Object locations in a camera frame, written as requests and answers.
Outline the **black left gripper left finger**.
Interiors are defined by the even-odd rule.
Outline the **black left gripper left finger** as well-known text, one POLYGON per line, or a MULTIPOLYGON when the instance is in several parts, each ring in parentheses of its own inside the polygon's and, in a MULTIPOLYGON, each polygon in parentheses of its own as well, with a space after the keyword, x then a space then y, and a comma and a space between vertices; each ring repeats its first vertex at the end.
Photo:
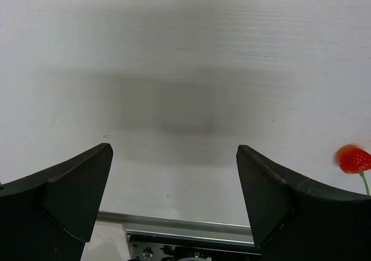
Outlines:
POLYGON ((111 168, 101 143, 1 186, 1 260, 80 260, 111 168))

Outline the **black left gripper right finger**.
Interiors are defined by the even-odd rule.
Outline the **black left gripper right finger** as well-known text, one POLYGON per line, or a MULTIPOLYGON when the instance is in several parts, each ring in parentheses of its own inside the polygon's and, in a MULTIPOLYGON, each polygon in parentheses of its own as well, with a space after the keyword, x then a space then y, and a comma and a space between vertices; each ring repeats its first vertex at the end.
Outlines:
POLYGON ((369 260, 370 197, 328 186, 246 145, 237 167, 263 260, 369 260))

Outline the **red fake strawberry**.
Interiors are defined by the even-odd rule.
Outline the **red fake strawberry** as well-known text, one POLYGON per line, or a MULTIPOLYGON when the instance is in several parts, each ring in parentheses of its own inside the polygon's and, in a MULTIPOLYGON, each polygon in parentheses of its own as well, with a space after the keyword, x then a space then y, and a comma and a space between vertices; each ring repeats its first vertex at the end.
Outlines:
POLYGON ((365 176, 365 172, 370 170, 370 153, 354 144, 348 144, 337 151, 336 162, 344 173, 359 175, 365 186, 366 194, 370 195, 365 176))

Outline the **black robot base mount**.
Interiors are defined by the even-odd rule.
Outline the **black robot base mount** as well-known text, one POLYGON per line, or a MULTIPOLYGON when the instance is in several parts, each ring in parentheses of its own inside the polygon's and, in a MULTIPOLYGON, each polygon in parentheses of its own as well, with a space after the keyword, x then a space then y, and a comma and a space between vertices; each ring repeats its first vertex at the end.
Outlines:
POLYGON ((134 234, 128 246, 132 260, 261 260, 253 246, 134 234))

